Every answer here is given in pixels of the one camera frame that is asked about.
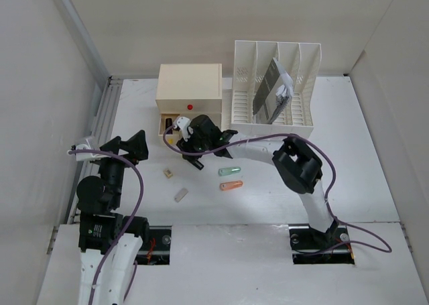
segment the metal frame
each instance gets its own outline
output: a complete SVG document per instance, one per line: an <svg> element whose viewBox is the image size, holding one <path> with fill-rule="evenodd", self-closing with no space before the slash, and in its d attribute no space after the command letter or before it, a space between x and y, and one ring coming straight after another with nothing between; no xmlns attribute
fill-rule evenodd
<svg viewBox="0 0 429 305"><path fill-rule="evenodd" d="M122 84L122 79L109 78L105 85L97 116L95 117L90 129L90 134L95 138L95 141L98 144L103 144L111 138L116 111L119 104L119 97L121 96ZM72 188L65 223L72 224L78 222L77 217L80 212L76 208L78 199L76 195L77 184L87 176L97 175L98 169L98 166L94 166L89 162L84 162L82 169L77 170L78 181L75 181Z"/></svg>

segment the white table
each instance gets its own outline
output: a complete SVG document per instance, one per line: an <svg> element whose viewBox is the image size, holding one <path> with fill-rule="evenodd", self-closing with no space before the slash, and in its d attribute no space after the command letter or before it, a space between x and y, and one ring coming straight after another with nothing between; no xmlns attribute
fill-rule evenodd
<svg viewBox="0 0 429 305"><path fill-rule="evenodd" d="M124 80L112 137L130 138L146 132L149 159L138 165L145 181L145 194L137 215L151 225L201 225L250 223L307 223L298 196L286 188L272 166L250 160L203 157L201 171L160 144L156 79ZM224 98L230 96L231 79L224 78ZM224 110L229 112L228 105ZM330 156L338 180L330 201L334 212L345 221L399 221L365 120L348 77L318 77L311 102L314 131L310 136ZM219 168L241 166L241 173L219 177ZM167 179L162 171L174 176ZM331 173L323 166L326 188ZM242 180L244 186L230 192L219 190L221 182ZM181 189L188 195L173 200ZM126 170L121 208L128 215L139 193L137 178Z"/></svg>
<svg viewBox="0 0 429 305"><path fill-rule="evenodd" d="M393 253L355 246L356 265L293 265L285 225L173 226L170 265L138 266L125 305L427 305L400 225L364 227ZM38 305L76 304L77 241L78 225L60 227Z"/></svg>
<svg viewBox="0 0 429 305"><path fill-rule="evenodd" d="M148 217L151 225L173 225L170 265L138 266L126 305L427 304L347 77L317 78L310 139L337 168L331 196L335 213L345 221L365 223L393 248L392 254L384 254L354 246L356 265L293 265L288 227L279 224L306 223L307 216L275 168L204 157L205 168L198 171L160 145L156 84L157 80L124 81L112 136L128 139L139 129L146 131L149 159L138 165L145 180L138 215ZM231 80L224 79L224 86L227 97ZM227 166L241 166L242 172L219 178L218 168ZM164 168L174 176L167 179ZM330 180L326 164L323 172L326 187ZM220 182L238 179L244 187L219 190ZM182 187L189 193L176 203L173 196ZM118 212L129 214L138 192L135 175L126 170ZM351 239L380 245L360 231L349 229L349 234ZM78 225L60 227L38 305L76 304L77 241Z"/></svg>

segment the purple cable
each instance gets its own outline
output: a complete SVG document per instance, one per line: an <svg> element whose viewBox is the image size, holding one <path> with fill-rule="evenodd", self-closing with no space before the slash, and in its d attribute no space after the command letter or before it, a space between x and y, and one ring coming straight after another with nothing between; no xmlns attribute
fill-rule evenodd
<svg viewBox="0 0 429 305"><path fill-rule="evenodd" d="M134 261L134 271L133 271L133 275L131 276L131 280L129 281L127 291L125 292L125 295L124 295L124 297L123 297L123 300L124 300L124 301L127 299L127 296L128 296L129 290L131 289L131 285L133 284L133 280L134 280L134 277L135 277L135 272L137 271L137 265L138 265L138 263L137 263L137 261L135 260L135 261Z"/></svg>
<svg viewBox="0 0 429 305"><path fill-rule="evenodd" d="M91 288L91 292L89 294L89 301L88 301L88 305L92 305L93 300L94 300L94 293L95 293L94 286L96 286L96 284L97 284L97 280L99 278L101 268L103 267L103 264L106 262L106 259L109 256L110 252L112 252L112 249L114 248L114 246L116 246L116 244L118 244L119 239L123 236L123 234L126 232L128 227L130 226L135 214L137 213L137 210L139 209L140 204L141 204L141 200L143 199L144 184L143 184L143 178L141 177L139 170L135 167L134 164L132 164L130 161L123 158L122 156L118 156L117 154L113 154L111 152L99 151L97 149L76 149L73 151L69 151L68 153L70 155L71 154L79 154L79 153L101 154L101 155L109 156L110 158L114 158L116 160L119 160L119 161L123 162L124 164L127 164L127 166L129 166L131 169L133 169L135 174L137 174L137 177L139 178L139 183L140 183L140 194L139 194L139 198L137 199L137 204L135 205L133 212L129 215L128 221L125 223L125 226L123 226L122 230L119 232L116 239L112 241L111 246L107 249L105 255L103 256L103 258L100 261L99 266L97 267L97 270L95 271L95 275L94 275L94 279L93 279L93 287Z"/></svg>
<svg viewBox="0 0 429 305"><path fill-rule="evenodd" d="M345 221L342 221L342 220L338 219L338 217L336 215L334 215L334 213L333 213L333 211L332 211L332 209L330 207L329 201L328 201L328 195L329 195L330 190L334 186L334 183L335 183L335 180L336 180L336 169L334 167L333 162L330 160L330 158L318 146L316 146L315 144L313 144L311 141L309 141L307 139L304 139L303 137L300 137L297 134L278 133L278 134L271 134L271 135L265 135L265 136L260 136L260 137L254 137L254 138L251 138L251 139L242 139L240 141L232 142L232 143L220 146L220 147L218 147L216 149L212 149L210 151L205 151L205 152L200 152L200 153L190 153L190 152L180 151L179 149L176 149L173 145L171 145L171 144L169 144L167 142L167 137L166 137L167 136L167 132L169 132L169 130L173 129L173 127L174 127L174 125L172 125L172 126L170 126L170 127L168 127L166 129L166 131L162 135L162 139L164 140L164 143L170 149L172 149L176 153L183 154L185 156L205 156L207 154L212 154L212 153L221 151L221 150L226 149L226 148L228 148L230 146L233 146L233 145L238 145L238 144L248 143L248 142L261 141L261 140L264 140L264 139L271 139L273 137L292 137L292 138L295 138L295 139L300 139L301 141L305 142L306 144L308 144L309 146L311 146L313 149L315 149L326 160L326 162L328 162L328 164L329 164L329 166L330 166L330 168L332 170L332 180L330 181L330 184L329 184L328 188L326 189L326 192L324 193L324 200L326 202L326 207L328 208L328 212L329 212L330 216L334 220L336 220L339 225L348 226L348 227L351 227L351 228L363 231L365 233L368 233L368 234L374 236L375 238L377 238L378 240L380 240L387 247L387 249L382 249L380 247L377 247L377 246L374 246L374 245L370 245L370 244L364 243L362 241L348 240L348 241L342 241L340 243L337 243L336 245L333 245L333 246L331 246L329 248L326 248L326 249L323 249L323 250L316 251L314 253L305 253L305 255L307 255L307 256L320 255L320 254L326 253L328 251L331 251L333 249L336 249L336 248L338 248L338 247L340 247L342 245L347 245L349 243L356 243L358 245L364 245L366 247L370 247L370 248L376 249L378 251L382 251L384 253L391 253L392 252L392 249L391 249L390 245L387 243L387 241L384 240L383 238L381 238L379 235L373 233L372 231L370 231L368 229L359 227L357 225L352 225L350 223L346 223Z"/></svg>

